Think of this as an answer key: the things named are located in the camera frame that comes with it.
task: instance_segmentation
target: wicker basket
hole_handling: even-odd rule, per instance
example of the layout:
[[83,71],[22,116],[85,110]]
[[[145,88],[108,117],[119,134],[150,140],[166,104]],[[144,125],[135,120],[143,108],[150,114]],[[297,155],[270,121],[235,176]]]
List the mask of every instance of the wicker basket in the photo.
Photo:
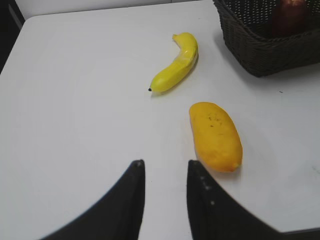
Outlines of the wicker basket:
[[225,45],[256,77],[320,62],[320,0],[306,0],[311,15],[306,32],[271,38],[277,0],[213,0]]

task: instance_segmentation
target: red fruit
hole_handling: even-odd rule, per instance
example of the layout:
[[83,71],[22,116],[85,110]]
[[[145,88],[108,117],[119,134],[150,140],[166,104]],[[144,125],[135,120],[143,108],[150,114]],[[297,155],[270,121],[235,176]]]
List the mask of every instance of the red fruit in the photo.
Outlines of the red fruit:
[[279,38],[304,32],[308,13],[306,0],[280,0],[272,14],[272,36]]

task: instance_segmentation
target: fruit in basket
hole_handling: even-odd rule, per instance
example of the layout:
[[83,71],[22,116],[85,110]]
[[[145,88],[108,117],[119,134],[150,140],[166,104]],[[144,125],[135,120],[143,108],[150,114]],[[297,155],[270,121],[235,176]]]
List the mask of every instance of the fruit in basket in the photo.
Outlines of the fruit in basket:
[[198,44],[192,34],[188,32],[174,34],[172,39],[180,47],[180,53],[168,67],[153,78],[149,91],[165,92],[169,90],[190,72],[197,61]]
[[275,38],[302,33],[307,27],[306,0],[280,0],[272,13],[271,34]]
[[218,172],[235,171],[242,164],[243,150],[229,115],[211,102],[192,105],[189,115],[198,158]]

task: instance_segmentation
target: basket rim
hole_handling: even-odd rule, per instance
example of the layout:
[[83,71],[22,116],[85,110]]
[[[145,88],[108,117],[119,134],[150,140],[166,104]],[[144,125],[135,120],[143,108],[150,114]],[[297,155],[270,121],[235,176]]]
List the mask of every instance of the basket rim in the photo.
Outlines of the basket rim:
[[228,5],[226,4],[225,0],[213,0],[214,5],[218,8],[217,5],[221,5],[222,8],[224,8],[225,11],[227,11],[227,13],[234,18],[234,20],[241,25],[241,27],[249,34],[251,35],[251,37],[255,38],[257,41],[259,42],[265,42],[265,43],[282,43],[285,42],[287,40],[291,40],[291,39],[300,39],[303,38],[305,36],[308,35],[312,35],[315,33],[320,33],[320,27],[315,28],[313,30],[308,30],[308,31],[304,31],[298,34],[294,34],[291,36],[286,36],[286,37],[274,37],[274,38],[266,38],[263,36],[260,36],[258,34],[256,34],[255,32],[253,32],[249,27],[247,27],[244,22],[238,18],[234,12],[228,7]]

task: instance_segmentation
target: dark background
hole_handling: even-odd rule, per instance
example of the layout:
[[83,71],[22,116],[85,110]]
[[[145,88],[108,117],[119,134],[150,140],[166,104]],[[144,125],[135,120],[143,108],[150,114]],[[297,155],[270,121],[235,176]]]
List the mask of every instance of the dark background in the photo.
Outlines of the dark background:
[[24,22],[15,0],[0,0],[0,73]]

